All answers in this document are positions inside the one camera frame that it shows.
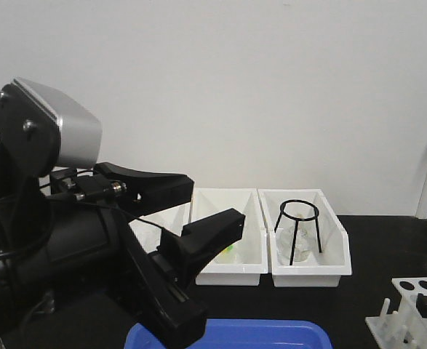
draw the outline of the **white plastic tray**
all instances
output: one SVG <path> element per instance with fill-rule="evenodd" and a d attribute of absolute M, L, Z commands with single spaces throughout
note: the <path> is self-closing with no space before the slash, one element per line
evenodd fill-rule
<path fill-rule="evenodd" d="M 348 236 L 339 222 L 323 192 L 312 190 L 258 190 L 262 204 L 263 216 L 268 231 L 269 259 L 271 274 L 276 287 L 307 287 L 332 286 L 339 284 L 342 275 L 351 275 L 351 256 L 349 253 Z M 279 227 L 274 233 L 274 226 L 279 216 L 279 205 L 286 200 L 300 199 L 311 202 L 320 212 L 319 228 L 322 242 L 322 253 L 319 253 L 316 243 L 316 228 L 313 221 L 301 222 L 299 227 L 305 226 L 309 238 L 315 243 L 306 260 L 294 261 L 292 265 L 284 264 L 278 257 L 276 237 L 284 229 L 294 226 L 294 221 L 282 217 Z M 309 217 L 313 211 L 305 205 L 289 205 L 286 212 L 292 215 Z"/>
<path fill-rule="evenodd" d="M 147 216 L 142 216 L 141 218 L 161 225 L 180 236 L 183 226 L 189 223 L 190 210 L 191 204 L 187 203 Z M 138 220 L 133 220 L 129 225 L 145 252 L 150 253 L 155 251 L 157 246 L 160 245 L 160 228 Z"/>
<path fill-rule="evenodd" d="M 256 189 L 194 188 L 191 221 L 234 208 L 245 214 L 242 239 L 197 276 L 198 285 L 257 286 L 268 272 L 266 229 Z"/>

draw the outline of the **white wall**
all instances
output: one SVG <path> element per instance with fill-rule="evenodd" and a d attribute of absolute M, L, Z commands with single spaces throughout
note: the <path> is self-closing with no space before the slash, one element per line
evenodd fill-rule
<path fill-rule="evenodd" d="M 14 76 L 92 111 L 101 161 L 417 209 L 427 1 L 3 0 L 0 89 Z"/>

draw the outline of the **blue container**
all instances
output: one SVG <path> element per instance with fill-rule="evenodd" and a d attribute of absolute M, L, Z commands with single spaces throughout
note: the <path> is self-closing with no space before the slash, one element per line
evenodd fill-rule
<path fill-rule="evenodd" d="M 308 321 L 209 319 L 205 335 L 189 349 L 332 349 L 325 331 Z M 124 349 L 164 349 L 140 324 Z"/>

